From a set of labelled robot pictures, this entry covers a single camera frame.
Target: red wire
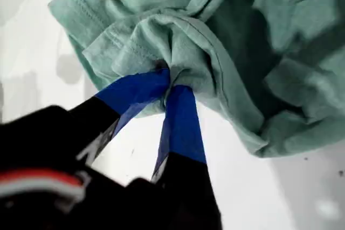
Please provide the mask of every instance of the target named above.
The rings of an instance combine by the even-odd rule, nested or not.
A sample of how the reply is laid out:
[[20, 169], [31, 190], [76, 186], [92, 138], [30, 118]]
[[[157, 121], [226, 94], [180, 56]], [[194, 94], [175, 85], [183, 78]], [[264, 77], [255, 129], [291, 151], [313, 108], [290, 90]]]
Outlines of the red wire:
[[64, 172], [51, 169], [20, 169], [0, 173], [0, 184], [30, 178], [51, 178], [70, 185], [82, 186], [82, 182]]

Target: mint green fabric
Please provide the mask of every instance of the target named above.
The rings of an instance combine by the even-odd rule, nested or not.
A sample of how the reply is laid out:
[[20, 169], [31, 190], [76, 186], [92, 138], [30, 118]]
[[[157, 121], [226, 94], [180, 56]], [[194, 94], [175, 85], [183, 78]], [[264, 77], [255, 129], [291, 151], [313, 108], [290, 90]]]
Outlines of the mint green fabric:
[[[165, 63], [171, 85], [190, 86], [252, 154], [345, 138], [345, 0], [54, 0], [50, 10], [98, 89]], [[163, 111], [164, 98], [142, 115]]]

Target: wrinkled cloth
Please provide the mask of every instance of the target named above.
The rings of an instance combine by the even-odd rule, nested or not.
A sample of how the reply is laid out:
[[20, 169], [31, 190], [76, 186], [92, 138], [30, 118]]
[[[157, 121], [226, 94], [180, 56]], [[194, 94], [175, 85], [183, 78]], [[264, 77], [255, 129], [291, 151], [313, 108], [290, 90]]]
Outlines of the wrinkled cloth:
[[345, 0], [54, 0], [50, 10], [98, 89], [164, 64], [171, 86], [191, 87], [252, 154], [345, 138]]

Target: white surface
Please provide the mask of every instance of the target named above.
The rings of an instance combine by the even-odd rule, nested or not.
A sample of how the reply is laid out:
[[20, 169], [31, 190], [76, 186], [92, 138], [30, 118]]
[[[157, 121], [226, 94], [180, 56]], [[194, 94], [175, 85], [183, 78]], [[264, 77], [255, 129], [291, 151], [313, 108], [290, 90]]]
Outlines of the white surface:
[[[50, 104], [71, 108], [95, 92], [50, 15], [49, 1], [0, 0], [3, 121]], [[203, 106], [198, 111], [224, 229], [344, 229], [343, 144], [259, 159], [246, 152], [228, 122]], [[131, 121], [94, 167], [123, 184], [138, 176], [149, 179], [162, 121], [163, 115]]]

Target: blue tape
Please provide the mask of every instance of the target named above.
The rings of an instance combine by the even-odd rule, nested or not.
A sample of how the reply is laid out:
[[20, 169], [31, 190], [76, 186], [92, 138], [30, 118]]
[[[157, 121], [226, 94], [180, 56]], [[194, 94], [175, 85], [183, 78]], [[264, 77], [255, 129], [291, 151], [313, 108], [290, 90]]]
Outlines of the blue tape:
[[187, 86], [173, 87], [168, 96], [155, 171], [169, 152], [206, 164], [195, 97]]
[[121, 115], [113, 137], [143, 108], [161, 98], [170, 84], [168, 69], [128, 75], [95, 96]]

